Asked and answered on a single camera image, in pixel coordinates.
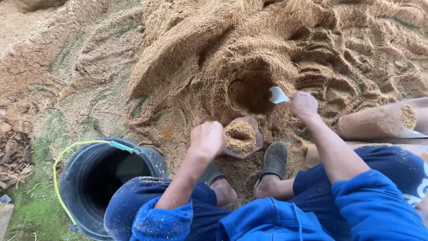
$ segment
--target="black bucket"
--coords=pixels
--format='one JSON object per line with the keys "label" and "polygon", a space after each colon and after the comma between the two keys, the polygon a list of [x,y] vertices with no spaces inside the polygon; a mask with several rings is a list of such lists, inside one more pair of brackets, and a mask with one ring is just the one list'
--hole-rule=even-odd
{"label": "black bucket", "polygon": [[104,214],[113,194],[132,178],[164,178],[167,168],[155,149],[119,138],[101,140],[118,142],[134,148],[135,152],[131,154],[107,143],[82,146],[67,162],[59,192],[77,223],[70,223],[72,231],[99,241],[113,241],[104,229]]}

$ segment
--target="hand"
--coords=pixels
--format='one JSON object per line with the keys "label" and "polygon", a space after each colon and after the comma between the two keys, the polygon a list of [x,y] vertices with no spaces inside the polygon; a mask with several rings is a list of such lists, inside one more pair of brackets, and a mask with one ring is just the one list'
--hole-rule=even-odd
{"label": "hand", "polygon": [[293,115],[302,122],[318,115],[318,101],[309,93],[297,91],[289,96],[288,105]]}
{"label": "hand", "polygon": [[211,162],[223,152],[226,146],[226,135],[223,126],[218,121],[207,121],[198,125],[190,132],[189,153],[206,155]]}

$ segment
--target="gray perforated sandal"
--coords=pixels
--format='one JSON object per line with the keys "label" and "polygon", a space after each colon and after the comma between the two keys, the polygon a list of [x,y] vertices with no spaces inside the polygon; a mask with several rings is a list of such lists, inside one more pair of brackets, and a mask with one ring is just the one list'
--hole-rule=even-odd
{"label": "gray perforated sandal", "polygon": [[225,178],[223,173],[217,168],[217,166],[211,162],[207,169],[202,173],[200,181],[204,182],[208,187],[211,186],[216,180]]}
{"label": "gray perforated sandal", "polygon": [[274,174],[277,175],[281,180],[284,176],[285,168],[288,162],[288,148],[284,142],[272,143],[265,152],[263,157],[263,169],[256,181],[253,188],[253,193],[256,190],[257,185],[264,175]]}

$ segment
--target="blue shorts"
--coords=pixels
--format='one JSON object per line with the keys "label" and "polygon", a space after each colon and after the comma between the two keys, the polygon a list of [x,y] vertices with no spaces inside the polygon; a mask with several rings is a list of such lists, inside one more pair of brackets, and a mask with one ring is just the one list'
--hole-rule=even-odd
{"label": "blue shorts", "polygon": [[[396,146],[361,147],[355,152],[374,170],[387,176],[416,205],[428,191],[428,165],[418,156]],[[134,178],[111,199],[104,218],[107,232],[117,241],[128,241],[139,208],[161,196],[171,180]],[[351,230],[334,204],[331,184],[322,165],[298,172],[293,184],[294,202],[304,212],[314,212],[320,224],[335,240],[350,240]],[[218,208],[215,192],[198,182],[192,193],[193,221],[186,241],[216,240],[217,224],[231,211]]]}

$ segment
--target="hoodie sleeve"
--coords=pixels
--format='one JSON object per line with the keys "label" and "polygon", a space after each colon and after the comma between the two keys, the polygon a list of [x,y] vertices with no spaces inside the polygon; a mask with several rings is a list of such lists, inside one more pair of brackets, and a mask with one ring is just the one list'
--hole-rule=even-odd
{"label": "hoodie sleeve", "polygon": [[190,232],[193,218],[192,200],[172,210],[154,209],[157,197],[137,212],[130,241],[182,241]]}
{"label": "hoodie sleeve", "polygon": [[369,170],[332,185],[340,214],[351,226],[353,240],[426,240],[420,215],[386,176]]}

